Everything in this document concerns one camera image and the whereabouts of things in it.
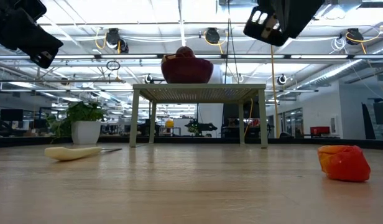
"white vase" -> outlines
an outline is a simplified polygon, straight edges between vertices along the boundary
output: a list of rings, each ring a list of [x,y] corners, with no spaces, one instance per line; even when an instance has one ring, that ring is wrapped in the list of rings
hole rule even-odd
[[[100,121],[77,121],[72,124],[74,144],[96,144],[100,135]]]

